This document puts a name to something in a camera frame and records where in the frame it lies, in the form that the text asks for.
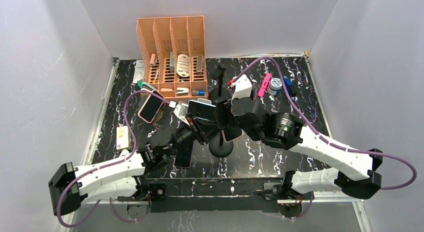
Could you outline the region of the black round-base phone stand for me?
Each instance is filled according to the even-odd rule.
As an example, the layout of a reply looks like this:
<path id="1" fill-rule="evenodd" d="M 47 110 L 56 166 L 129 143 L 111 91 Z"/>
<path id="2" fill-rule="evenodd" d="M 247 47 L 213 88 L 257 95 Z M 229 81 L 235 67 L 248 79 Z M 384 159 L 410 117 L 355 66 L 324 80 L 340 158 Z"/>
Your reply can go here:
<path id="1" fill-rule="evenodd" d="M 216 104 L 217 99 L 228 98 L 231 95 L 231 93 L 223 87 L 223 78 L 226 70 L 224 66 L 218 64 L 218 66 L 209 73 L 210 77 L 216 80 L 218 84 L 217 88 L 212 89 L 208 95 L 208 99 L 211 100 L 213 105 Z"/>

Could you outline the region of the magenta-edged black smartphone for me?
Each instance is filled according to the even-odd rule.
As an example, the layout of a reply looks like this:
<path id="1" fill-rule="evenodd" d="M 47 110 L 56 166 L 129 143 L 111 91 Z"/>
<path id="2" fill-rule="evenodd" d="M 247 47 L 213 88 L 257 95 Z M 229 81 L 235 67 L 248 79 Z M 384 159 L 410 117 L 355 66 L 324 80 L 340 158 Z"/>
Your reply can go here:
<path id="1" fill-rule="evenodd" d="M 191 158 L 193 153 L 193 143 L 190 143 L 182 151 L 178 152 L 175 156 L 173 165 L 178 168 L 189 168 L 191 165 Z"/>

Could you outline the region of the pink-cased tall smartphone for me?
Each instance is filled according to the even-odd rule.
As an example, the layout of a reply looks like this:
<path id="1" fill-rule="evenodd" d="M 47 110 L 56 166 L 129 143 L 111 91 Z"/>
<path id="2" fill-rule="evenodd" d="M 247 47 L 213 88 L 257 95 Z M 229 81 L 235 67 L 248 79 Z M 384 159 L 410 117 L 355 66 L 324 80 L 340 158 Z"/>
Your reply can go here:
<path id="1" fill-rule="evenodd" d="M 238 126 L 226 127 L 222 131 L 223 139 L 225 142 L 232 142 L 242 135 L 242 130 Z"/>

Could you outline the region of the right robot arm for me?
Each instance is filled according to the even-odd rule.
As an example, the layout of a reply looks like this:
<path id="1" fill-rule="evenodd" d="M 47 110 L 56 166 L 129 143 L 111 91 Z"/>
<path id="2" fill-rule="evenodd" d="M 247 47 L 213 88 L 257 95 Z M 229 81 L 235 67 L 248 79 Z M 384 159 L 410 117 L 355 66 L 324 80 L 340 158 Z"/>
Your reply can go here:
<path id="1" fill-rule="evenodd" d="M 250 97 L 221 98 L 215 105 L 217 125 L 223 129 L 225 139 L 245 133 L 252 141 L 329 165 L 328 169 L 317 171 L 287 171 L 276 194 L 294 199 L 312 191 L 341 191 L 350 197 L 369 199 L 382 188 L 382 176 L 376 172 L 383 161 L 380 154 L 353 152 L 347 145 L 314 133 L 289 113 L 268 113 Z"/>

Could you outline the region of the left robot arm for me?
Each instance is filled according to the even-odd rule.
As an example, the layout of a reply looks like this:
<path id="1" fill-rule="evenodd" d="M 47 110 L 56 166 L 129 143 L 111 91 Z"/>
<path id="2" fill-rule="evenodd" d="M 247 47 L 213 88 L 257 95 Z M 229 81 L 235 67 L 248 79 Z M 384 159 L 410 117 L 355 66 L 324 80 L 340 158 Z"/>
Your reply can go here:
<path id="1" fill-rule="evenodd" d="M 116 159 L 85 166 L 62 164 L 48 182 L 53 214 L 60 217 L 110 197 L 147 198 L 152 188 L 143 183 L 145 173 L 161 169 L 166 157 L 183 155 L 195 141 L 208 143 L 221 131 L 214 115 L 190 112 L 185 119 L 178 128 L 155 129 L 140 149 Z"/>

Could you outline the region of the black tall phone stand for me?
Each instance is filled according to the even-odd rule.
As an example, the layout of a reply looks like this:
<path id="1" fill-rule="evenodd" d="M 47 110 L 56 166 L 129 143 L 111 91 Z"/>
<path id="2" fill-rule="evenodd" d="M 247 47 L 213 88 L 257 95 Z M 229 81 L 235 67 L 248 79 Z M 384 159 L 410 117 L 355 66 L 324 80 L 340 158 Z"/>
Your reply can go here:
<path id="1" fill-rule="evenodd" d="M 232 153 L 234 143 L 232 141 L 225 141 L 225 138 L 222 133 L 219 133 L 209 141 L 208 148 L 213 156 L 218 158 L 224 158 Z"/>

